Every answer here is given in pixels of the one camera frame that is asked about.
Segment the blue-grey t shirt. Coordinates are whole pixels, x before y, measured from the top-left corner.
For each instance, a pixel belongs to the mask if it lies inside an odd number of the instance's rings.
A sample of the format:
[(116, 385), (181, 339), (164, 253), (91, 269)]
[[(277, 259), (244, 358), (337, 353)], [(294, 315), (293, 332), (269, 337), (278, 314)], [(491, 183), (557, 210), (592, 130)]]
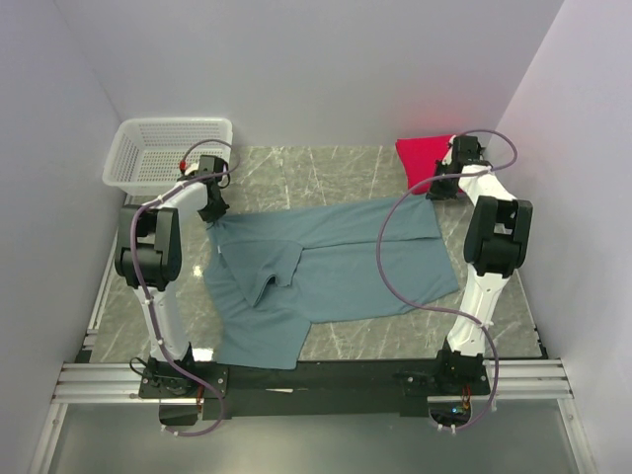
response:
[(459, 288), (424, 198), (226, 214), (207, 235), (220, 363), (293, 369), (312, 325), (407, 312), (383, 276), (419, 304)]

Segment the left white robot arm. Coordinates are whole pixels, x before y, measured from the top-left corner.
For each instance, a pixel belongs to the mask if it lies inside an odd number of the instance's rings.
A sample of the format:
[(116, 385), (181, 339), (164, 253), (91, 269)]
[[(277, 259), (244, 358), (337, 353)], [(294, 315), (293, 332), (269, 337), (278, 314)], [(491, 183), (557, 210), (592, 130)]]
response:
[(115, 270), (141, 304), (150, 335), (143, 377), (174, 396), (191, 394), (199, 381), (192, 345), (177, 303), (176, 280), (183, 264), (181, 221), (197, 215), (213, 222), (228, 210), (221, 196), (230, 181), (229, 163), (202, 154), (180, 163), (181, 177), (165, 193), (119, 213)]

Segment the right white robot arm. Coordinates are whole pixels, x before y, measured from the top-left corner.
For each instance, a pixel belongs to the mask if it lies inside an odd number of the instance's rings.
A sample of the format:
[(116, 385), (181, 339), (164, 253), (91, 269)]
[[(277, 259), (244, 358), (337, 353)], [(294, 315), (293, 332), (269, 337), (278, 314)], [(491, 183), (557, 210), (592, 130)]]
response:
[(506, 190), (472, 135), (449, 139), (434, 175), (427, 198), (448, 200), (463, 193), (474, 206), (463, 244), (467, 281), (460, 314), (439, 353), (441, 364), (433, 372), (436, 388), (454, 394), (482, 375), (484, 331), (509, 279), (525, 260), (533, 206)]

